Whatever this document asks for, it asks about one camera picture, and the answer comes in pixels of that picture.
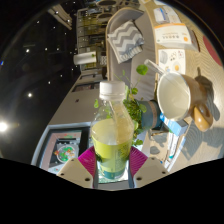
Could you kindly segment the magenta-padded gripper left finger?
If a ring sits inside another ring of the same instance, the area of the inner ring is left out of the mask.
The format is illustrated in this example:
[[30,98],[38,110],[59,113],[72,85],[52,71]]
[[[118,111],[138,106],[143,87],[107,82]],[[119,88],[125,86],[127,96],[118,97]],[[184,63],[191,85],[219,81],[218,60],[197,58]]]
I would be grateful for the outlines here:
[[97,188],[98,168],[94,147],[84,151],[78,158],[69,159],[58,176],[84,188]]

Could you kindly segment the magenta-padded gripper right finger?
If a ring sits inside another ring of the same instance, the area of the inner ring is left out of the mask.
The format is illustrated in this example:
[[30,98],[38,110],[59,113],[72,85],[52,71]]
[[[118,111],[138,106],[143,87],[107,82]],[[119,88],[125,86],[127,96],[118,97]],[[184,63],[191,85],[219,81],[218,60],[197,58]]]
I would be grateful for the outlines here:
[[140,188],[167,176],[169,172],[155,157],[147,157],[135,147],[129,154],[128,183],[130,188]]

